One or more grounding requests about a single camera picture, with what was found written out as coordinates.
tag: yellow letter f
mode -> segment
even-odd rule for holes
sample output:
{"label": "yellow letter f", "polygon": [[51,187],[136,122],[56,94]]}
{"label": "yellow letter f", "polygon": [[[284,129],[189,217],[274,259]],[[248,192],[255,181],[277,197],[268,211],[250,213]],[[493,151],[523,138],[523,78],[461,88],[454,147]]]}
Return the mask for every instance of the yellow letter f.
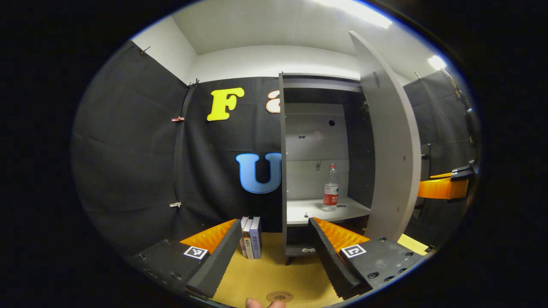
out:
{"label": "yellow letter f", "polygon": [[213,95],[213,104],[211,106],[211,113],[207,116],[207,120],[218,121],[226,120],[230,117],[229,113],[225,111],[225,106],[227,106],[229,110],[234,110],[234,108],[236,108],[235,96],[241,98],[244,95],[244,91],[242,88],[223,89],[215,90],[211,92],[211,95]]}

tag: ceiling light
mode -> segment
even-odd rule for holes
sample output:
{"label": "ceiling light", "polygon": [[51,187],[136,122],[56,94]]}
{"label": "ceiling light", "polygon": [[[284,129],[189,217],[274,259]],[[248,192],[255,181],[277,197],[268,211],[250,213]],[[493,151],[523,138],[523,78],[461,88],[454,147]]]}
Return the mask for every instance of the ceiling light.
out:
{"label": "ceiling light", "polygon": [[430,63],[430,65],[432,65],[432,67],[435,68],[436,70],[444,69],[445,66],[446,66],[446,64],[445,64],[445,62],[443,62],[442,58],[440,58],[437,55],[435,55],[435,56],[431,57],[430,59],[428,59],[428,63]]}
{"label": "ceiling light", "polygon": [[374,25],[388,29],[388,26],[392,24],[390,19],[384,17],[375,10],[367,7],[364,3],[353,0],[312,0],[330,7],[339,8],[349,14],[355,15],[367,22],[371,22]]}

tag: cabinet leg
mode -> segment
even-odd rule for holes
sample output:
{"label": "cabinet leg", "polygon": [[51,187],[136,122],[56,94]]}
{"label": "cabinet leg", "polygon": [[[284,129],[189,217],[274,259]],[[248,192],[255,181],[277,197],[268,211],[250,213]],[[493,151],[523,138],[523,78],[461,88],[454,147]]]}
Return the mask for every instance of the cabinet leg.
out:
{"label": "cabinet leg", "polygon": [[293,259],[295,259],[294,256],[289,256],[289,257],[287,257],[286,265],[291,264],[291,262],[293,262]]}

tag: ceiling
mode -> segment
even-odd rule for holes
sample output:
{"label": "ceiling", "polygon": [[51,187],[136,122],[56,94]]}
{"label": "ceiling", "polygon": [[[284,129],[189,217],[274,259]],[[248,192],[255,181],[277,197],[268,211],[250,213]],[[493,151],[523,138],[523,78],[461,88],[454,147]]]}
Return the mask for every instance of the ceiling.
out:
{"label": "ceiling", "polygon": [[310,0],[203,0],[173,18],[198,55],[250,45],[300,45],[355,56],[354,30],[409,80],[434,72],[433,49],[393,21],[385,30]]}

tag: blue letter u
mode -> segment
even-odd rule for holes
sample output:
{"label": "blue letter u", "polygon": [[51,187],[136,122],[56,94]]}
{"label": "blue letter u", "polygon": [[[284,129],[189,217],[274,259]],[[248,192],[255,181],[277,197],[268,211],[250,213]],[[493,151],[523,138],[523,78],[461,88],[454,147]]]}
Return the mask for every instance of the blue letter u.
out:
{"label": "blue letter u", "polygon": [[257,182],[255,176],[255,163],[259,160],[259,155],[246,153],[236,156],[236,161],[240,165],[240,183],[245,190],[252,193],[267,193],[278,188],[282,178],[282,154],[268,153],[265,159],[270,162],[270,180],[263,184]]}

